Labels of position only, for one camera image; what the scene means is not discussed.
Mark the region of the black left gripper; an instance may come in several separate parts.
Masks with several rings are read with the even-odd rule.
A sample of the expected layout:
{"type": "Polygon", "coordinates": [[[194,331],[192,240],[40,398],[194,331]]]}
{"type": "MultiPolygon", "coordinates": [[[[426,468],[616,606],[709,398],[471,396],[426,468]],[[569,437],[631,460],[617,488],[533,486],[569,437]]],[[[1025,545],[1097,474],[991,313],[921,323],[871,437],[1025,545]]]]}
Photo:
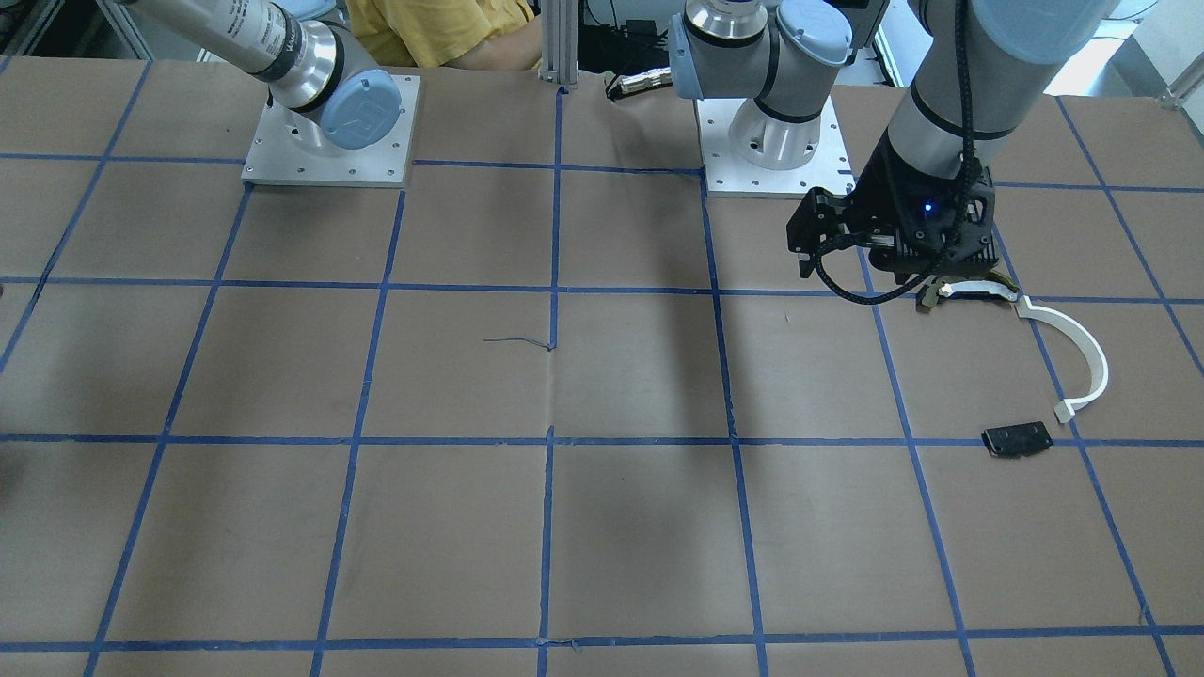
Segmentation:
{"type": "Polygon", "coordinates": [[[929,176],[902,159],[887,134],[877,143],[854,190],[842,198],[840,220],[869,245],[877,269],[903,283],[942,257],[936,275],[972,277],[999,261],[993,240],[996,189],[988,167],[976,181],[962,213],[960,181],[929,176]]]}

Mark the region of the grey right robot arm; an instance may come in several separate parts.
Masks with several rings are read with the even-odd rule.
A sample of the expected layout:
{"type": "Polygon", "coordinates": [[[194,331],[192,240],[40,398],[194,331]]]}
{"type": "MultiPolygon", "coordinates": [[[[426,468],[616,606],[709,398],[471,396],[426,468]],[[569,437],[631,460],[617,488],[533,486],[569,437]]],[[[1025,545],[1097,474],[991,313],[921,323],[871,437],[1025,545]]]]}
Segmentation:
{"type": "Polygon", "coordinates": [[[327,142],[360,151],[386,137],[403,94],[358,42],[336,1],[132,1],[132,8],[268,86],[327,142]]]}

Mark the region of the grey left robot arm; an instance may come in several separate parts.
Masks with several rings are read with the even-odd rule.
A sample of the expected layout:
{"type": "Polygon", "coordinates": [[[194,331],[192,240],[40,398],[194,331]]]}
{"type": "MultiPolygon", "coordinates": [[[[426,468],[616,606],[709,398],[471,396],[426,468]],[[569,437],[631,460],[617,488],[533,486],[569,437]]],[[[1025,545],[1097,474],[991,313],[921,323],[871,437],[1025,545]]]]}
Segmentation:
{"type": "MultiPolygon", "coordinates": [[[[863,247],[898,292],[932,276],[990,273],[996,189],[990,163],[1112,1],[914,1],[929,34],[908,93],[846,196],[813,187],[787,220],[799,277],[832,285],[824,261],[863,247]]],[[[736,99],[730,134],[749,161],[799,167],[824,104],[851,59],[862,2],[687,1],[668,64],[684,99],[736,99]]]]}

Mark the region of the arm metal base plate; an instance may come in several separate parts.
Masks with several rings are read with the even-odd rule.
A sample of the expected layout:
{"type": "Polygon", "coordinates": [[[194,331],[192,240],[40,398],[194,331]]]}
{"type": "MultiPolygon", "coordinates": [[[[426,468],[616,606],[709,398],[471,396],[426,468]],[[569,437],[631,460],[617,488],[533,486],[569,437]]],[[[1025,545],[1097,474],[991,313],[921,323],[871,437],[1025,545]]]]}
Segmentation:
{"type": "Polygon", "coordinates": [[[346,151],[313,120],[283,104],[266,104],[246,152],[242,179],[261,187],[356,187],[403,189],[421,94],[417,73],[393,73],[401,113],[390,133],[365,149],[346,151]]]}
{"type": "Polygon", "coordinates": [[[695,108],[713,198],[804,198],[816,187],[845,196],[854,189],[831,99],[804,123],[771,118],[748,99],[698,100],[695,108]]]}

